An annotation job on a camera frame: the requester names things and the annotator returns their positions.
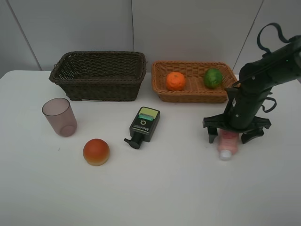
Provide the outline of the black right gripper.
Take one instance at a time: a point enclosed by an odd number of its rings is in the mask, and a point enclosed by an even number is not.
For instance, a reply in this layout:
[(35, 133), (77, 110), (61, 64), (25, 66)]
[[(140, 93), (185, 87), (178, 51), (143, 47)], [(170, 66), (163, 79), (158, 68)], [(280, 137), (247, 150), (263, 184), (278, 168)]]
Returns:
[(243, 144), (262, 137), (263, 128), (269, 129), (269, 119), (257, 117), (256, 114), (262, 103), (270, 94), (271, 88), (250, 93), (243, 88), (226, 88), (228, 103), (222, 114), (205, 117), (203, 127), (207, 128), (209, 143), (218, 136), (217, 128), (233, 132), (245, 132), (241, 136)]

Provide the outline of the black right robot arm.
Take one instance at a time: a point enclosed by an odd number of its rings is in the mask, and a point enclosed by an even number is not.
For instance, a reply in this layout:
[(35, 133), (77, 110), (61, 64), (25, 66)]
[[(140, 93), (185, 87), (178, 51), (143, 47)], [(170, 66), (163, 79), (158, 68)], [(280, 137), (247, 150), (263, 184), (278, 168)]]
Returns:
[(265, 100), (274, 86), (290, 82), (301, 77), (301, 37), (294, 36), (284, 47), (267, 53), (262, 59), (247, 63), (239, 73), (239, 81), (226, 88), (228, 103), (222, 114), (203, 119), (207, 128), (209, 143), (217, 137), (218, 129), (241, 134), (242, 143), (261, 137), (264, 129), (269, 129), (269, 119), (257, 117), (262, 109), (265, 113), (275, 109), (266, 109)]

